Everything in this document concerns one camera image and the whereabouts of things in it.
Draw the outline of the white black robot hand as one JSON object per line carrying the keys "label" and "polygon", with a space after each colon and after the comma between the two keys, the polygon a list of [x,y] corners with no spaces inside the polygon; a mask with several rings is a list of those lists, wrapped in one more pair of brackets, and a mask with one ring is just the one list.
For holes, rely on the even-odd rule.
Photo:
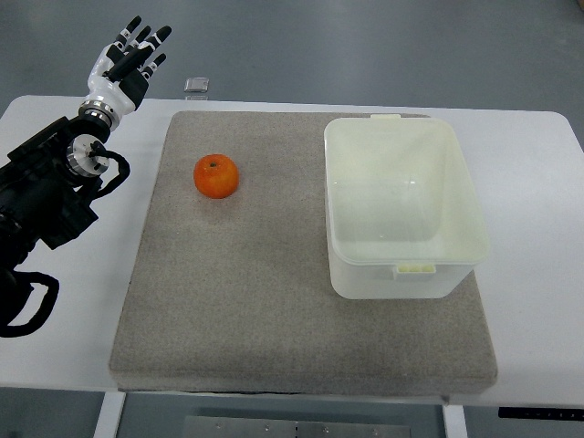
{"label": "white black robot hand", "polygon": [[98,102],[118,119],[137,110],[166,59],[159,48],[171,33],[170,26],[157,31],[142,27],[141,17],[135,16],[99,54],[89,73],[86,100]]}

